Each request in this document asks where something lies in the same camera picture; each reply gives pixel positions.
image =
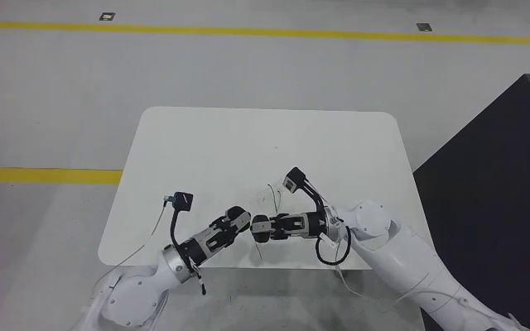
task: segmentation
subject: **gray floor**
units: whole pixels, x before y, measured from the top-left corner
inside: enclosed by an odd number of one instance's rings
[[[0,20],[530,34],[524,1],[0,0]],[[0,30],[0,166],[120,169],[151,106],[383,111],[416,169],[521,74],[529,45]],[[116,191],[0,183],[0,329],[67,330],[108,268]],[[371,272],[207,270],[157,330],[422,329]]]

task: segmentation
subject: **black cable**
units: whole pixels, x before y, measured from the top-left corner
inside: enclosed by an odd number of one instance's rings
[[[316,239],[315,251],[316,251],[316,258],[318,258],[318,261],[324,263],[327,266],[338,266],[340,263],[346,260],[346,257],[348,257],[349,250],[351,248],[351,232],[347,225],[346,225],[346,230],[348,231],[348,246],[346,247],[346,252],[344,252],[344,255],[338,261],[324,260],[322,256],[320,255],[320,241],[322,241],[322,239],[320,239],[320,237]]]
[[[309,180],[304,180],[304,187],[307,188],[307,190],[309,192],[311,192],[313,194],[313,196],[316,198],[316,200],[318,201],[318,204],[324,208],[324,201],[322,201],[322,197],[320,196],[320,194],[318,192],[316,192],[315,189],[313,189],[311,183],[309,182]]]
[[[315,202],[317,211],[321,211],[324,208],[322,198],[309,185],[304,185],[301,189]]]
[[[194,270],[191,267],[190,259],[186,256],[186,253],[182,250],[181,246],[178,242],[176,242],[175,239],[175,226],[176,226],[176,217],[178,216],[179,212],[175,210],[173,212],[173,217],[171,218],[171,225],[169,227],[169,236],[171,237],[171,242],[173,243],[173,247],[176,249],[176,252],[179,253],[181,256],[182,261],[184,262],[185,266],[188,268],[188,270],[193,273]]]

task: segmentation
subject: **white cable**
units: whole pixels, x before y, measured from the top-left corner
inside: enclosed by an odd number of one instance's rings
[[[162,215],[164,214],[164,210],[166,209],[166,206],[163,206],[162,207],[162,211],[160,212],[160,216],[158,216],[158,220],[157,220],[157,224],[155,225],[155,228],[152,230],[151,232],[151,236],[149,236],[149,238],[147,239],[147,241],[149,241],[152,237],[152,235],[155,233],[155,231],[157,230],[158,228],[158,224],[162,218]],[[138,248],[136,251],[134,251],[131,255],[129,255],[128,257],[125,258],[125,260],[119,262],[116,266],[113,266],[112,269],[110,269],[109,271],[105,272],[100,278],[98,278],[96,280],[96,282],[94,283],[94,286],[92,286],[92,291],[91,293],[94,294],[95,290],[96,290],[96,287],[98,287],[98,284],[99,282],[106,276],[108,275],[109,273],[113,272],[114,270],[116,270],[116,268],[118,268],[119,266],[121,266],[123,263],[127,262],[131,257],[134,257],[138,252],[140,252],[144,247],[146,246],[146,244],[144,243],[140,248]],[[90,296],[88,302],[86,303],[85,306],[88,306],[90,304],[90,301],[94,298],[93,295]],[[68,329],[68,331],[72,331],[72,329],[75,327],[75,325],[77,325],[77,323],[83,318],[83,314],[81,314],[81,316],[74,322],[74,324]]]
[[[341,243],[342,243],[342,241],[339,242],[339,244],[337,245],[337,249],[335,250],[335,261],[337,261],[337,256],[339,255],[339,248],[340,248],[340,244]],[[344,283],[344,286],[346,287],[346,290],[348,290],[350,293],[353,293],[353,294],[357,295],[360,298],[365,299],[366,301],[368,301],[370,303],[373,303],[373,301],[370,300],[369,298],[367,298],[366,296],[361,295],[359,292],[356,292],[356,291],[354,291],[354,290],[349,288],[348,284],[346,284],[345,277],[342,275],[342,270],[340,269],[340,266],[335,266],[335,270],[339,273],[340,279]]]

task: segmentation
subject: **wire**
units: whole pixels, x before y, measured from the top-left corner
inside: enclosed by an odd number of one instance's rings
[[[276,204],[276,195],[274,194],[274,189],[270,184],[267,184],[267,186],[271,188],[272,198],[274,199],[274,209],[276,210],[276,215],[278,215],[278,206]]]
[[[318,261],[324,263],[327,266],[338,266],[340,263],[342,263],[342,262],[344,262],[346,260],[346,257],[348,257],[349,250],[351,248],[351,231],[349,230],[349,227],[347,225],[345,225],[345,227],[346,227],[346,230],[348,232],[348,246],[346,248],[346,251],[344,252],[344,255],[338,261],[336,261],[336,257],[335,257],[335,261],[326,261],[326,260],[324,260],[322,258],[322,256],[320,255],[320,242],[322,241],[322,239],[320,237],[318,237],[316,239],[316,243],[315,243],[316,258],[318,258]]]

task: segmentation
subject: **table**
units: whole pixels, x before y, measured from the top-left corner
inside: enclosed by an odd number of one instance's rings
[[[179,215],[178,242],[234,205],[252,216],[273,216],[271,187],[278,192],[293,166],[304,171],[331,204],[353,208],[363,199],[378,201],[431,242],[398,125],[386,113],[154,107],[140,120],[99,258],[117,265],[145,244],[125,265],[155,264],[156,251],[171,242],[170,205],[150,234],[163,196],[175,191],[195,196],[191,211]],[[277,193],[275,198],[282,213],[315,208],[302,192]],[[321,246],[324,258],[335,255]],[[316,259],[313,239],[271,241],[259,250],[261,257],[246,232],[204,267],[328,268]],[[369,269],[353,251],[341,267]]]

